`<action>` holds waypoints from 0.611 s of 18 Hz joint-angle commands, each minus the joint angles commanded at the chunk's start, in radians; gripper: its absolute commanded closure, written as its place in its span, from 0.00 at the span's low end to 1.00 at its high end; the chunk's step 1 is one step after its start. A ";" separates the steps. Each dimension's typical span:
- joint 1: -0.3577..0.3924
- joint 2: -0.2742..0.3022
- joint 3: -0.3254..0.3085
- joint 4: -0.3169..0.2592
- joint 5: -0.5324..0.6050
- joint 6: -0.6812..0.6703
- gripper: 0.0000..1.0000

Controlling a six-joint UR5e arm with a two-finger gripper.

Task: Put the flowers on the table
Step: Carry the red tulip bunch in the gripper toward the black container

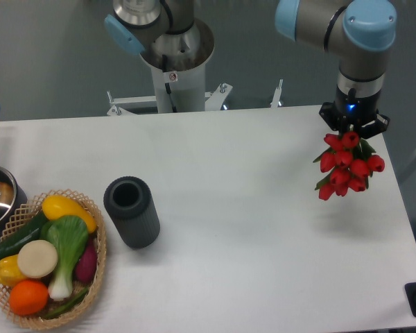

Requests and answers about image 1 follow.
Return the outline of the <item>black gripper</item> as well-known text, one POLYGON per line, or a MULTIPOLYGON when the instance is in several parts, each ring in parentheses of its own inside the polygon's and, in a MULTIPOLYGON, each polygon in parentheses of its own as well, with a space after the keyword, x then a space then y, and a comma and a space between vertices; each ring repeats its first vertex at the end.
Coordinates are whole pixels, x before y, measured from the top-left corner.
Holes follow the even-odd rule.
POLYGON ((354 125, 356 133, 362 139, 370 139, 385 132, 390 118, 377 114, 380 92, 367 97, 357 97, 356 92, 346 94, 336 88, 334 103, 322 104, 319 115, 332 131, 347 132, 348 125, 354 125))

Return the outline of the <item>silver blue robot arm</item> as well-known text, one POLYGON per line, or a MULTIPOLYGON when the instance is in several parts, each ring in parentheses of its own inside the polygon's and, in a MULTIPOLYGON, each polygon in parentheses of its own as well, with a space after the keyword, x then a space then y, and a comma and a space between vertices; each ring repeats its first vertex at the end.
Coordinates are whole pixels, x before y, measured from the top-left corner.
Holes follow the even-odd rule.
MULTIPOLYGON (((278 33, 340 59, 335 99, 320 109, 330 129, 353 130, 364 139, 387 130, 390 120, 380 114, 378 100, 396 22, 389 1, 278 3, 278 33)), ((150 67, 159 112, 207 110, 205 66, 214 35, 195 17, 192 1, 115 1, 104 25, 120 49, 150 67)))

